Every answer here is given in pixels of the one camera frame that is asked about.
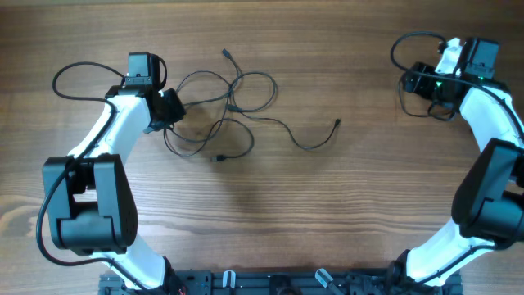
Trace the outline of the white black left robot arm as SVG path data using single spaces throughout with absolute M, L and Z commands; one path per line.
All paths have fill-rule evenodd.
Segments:
M 166 80 L 160 57 L 130 53 L 127 74 L 101 98 L 105 108 L 88 135 L 68 155 L 44 163 L 36 242 L 48 261 L 66 267 L 103 263 L 131 293 L 187 293 L 168 259 L 139 236 L 124 170 L 142 134 L 167 129 L 186 114 Z

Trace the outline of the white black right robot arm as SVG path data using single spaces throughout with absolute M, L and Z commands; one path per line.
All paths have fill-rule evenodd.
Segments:
M 506 189 L 509 183 L 523 185 L 523 123 L 509 88 L 494 79 L 499 44 L 426 35 L 439 41 L 438 65 L 417 62 L 406 67 L 393 61 L 403 72 L 397 92 L 430 101 L 427 118 L 449 121 L 461 116 L 480 155 L 454 195 L 449 221 L 391 263 L 386 290 L 400 294 L 446 293 L 448 278 L 463 266 L 523 240 L 523 196 Z

